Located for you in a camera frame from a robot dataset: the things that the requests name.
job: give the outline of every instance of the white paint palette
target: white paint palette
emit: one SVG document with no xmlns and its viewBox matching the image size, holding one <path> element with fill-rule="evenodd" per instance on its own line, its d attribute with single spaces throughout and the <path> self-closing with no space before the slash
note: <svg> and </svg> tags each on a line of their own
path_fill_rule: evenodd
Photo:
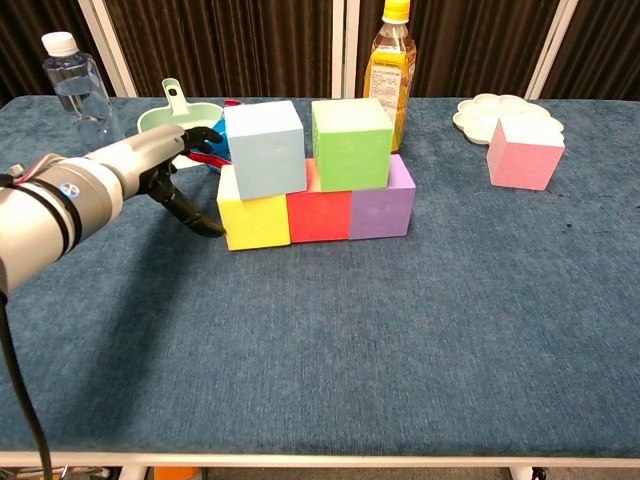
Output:
<svg viewBox="0 0 640 480">
<path fill-rule="evenodd" d="M 518 118 L 521 125 L 526 125 L 527 119 L 532 123 L 548 123 L 558 133 L 562 133 L 564 126 L 553 118 L 548 110 L 529 103 L 515 95 L 494 95 L 482 93 L 472 99 L 463 100 L 458 104 L 458 111 L 453 116 L 453 123 L 473 143 L 489 145 L 498 124 L 499 118 Z"/>
</svg>

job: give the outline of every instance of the stacked blocks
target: stacked blocks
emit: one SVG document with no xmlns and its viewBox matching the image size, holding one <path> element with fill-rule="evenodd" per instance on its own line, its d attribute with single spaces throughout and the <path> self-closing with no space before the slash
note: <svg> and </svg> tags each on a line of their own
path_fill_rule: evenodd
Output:
<svg viewBox="0 0 640 480">
<path fill-rule="evenodd" d="M 306 192 L 287 195 L 293 243 L 347 240 L 351 223 L 351 192 L 322 192 L 315 161 L 307 160 Z"/>
<path fill-rule="evenodd" d="M 400 155 L 392 155 L 389 185 L 353 192 L 351 240 L 401 237 L 407 234 L 416 185 Z"/>
<path fill-rule="evenodd" d="M 302 122 L 290 100 L 225 107 L 242 200 L 307 188 Z"/>
<path fill-rule="evenodd" d="M 291 243 L 286 196 L 242 200 L 234 165 L 224 165 L 221 169 L 217 202 L 229 250 Z"/>
<path fill-rule="evenodd" d="M 544 190 L 564 153 L 564 137 L 548 122 L 501 117 L 487 151 L 491 184 Z"/>
<path fill-rule="evenodd" d="M 377 98 L 311 103 L 323 192 L 385 188 L 393 125 Z"/>
<path fill-rule="evenodd" d="M 233 164 L 221 169 L 218 209 L 229 250 L 404 236 L 416 186 L 377 98 L 311 103 L 305 158 L 293 104 L 225 110 Z"/>
</svg>

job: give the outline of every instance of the bottle cap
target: bottle cap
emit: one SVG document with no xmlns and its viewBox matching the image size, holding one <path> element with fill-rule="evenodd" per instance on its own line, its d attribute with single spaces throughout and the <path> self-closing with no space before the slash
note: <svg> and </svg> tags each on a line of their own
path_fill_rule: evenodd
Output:
<svg viewBox="0 0 640 480">
<path fill-rule="evenodd" d="M 382 21 L 386 23 L 407 23 L 409 21 L 410 0 L 386 0 Z"/>
<path fill-rule="evenodd" d="M 78 51 L 76 41 L 69 32 L 51 32 L 43 35 L 42 44 L 52 57 L 66 57 Z"/>
</svg>

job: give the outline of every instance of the purple cube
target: purple cube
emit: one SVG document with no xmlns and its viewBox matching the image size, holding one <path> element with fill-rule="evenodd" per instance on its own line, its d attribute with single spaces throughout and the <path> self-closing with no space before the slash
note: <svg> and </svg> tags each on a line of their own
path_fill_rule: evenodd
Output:
<svg viewBox="0 0 640 480">
<path fill-rule="evenodd" d="M 405 236 L 415 193 L 416 185 L 402 158 L 392 155 L 387 188 L 352 192 L 349 239 Z"/>
</svg>

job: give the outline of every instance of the blue fabric surface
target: blue fabric surface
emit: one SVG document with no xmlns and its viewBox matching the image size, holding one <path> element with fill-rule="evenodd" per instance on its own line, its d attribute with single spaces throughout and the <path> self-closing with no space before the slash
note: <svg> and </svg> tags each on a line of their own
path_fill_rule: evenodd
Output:
<svg viewBox="0 0 640 480">
<path fill-rule="evenodd" d="M 406 238 L 231 253 L 139 197 L 17 289 L 52 449 L 639 457 L 640 106 L 540 102 L 567 148 L 531 192 L 489 184 L 458 101 L 410 103 Z M 165 103 L 115 100 L 128 135 Z M 66 125 L 12 101 L 0 166 L 84 153 Z M 217 179 L 174 181 L 217 215 Z M 4 368 L 0 405 L 0 450 L 33 450 Z"/>
</svg>

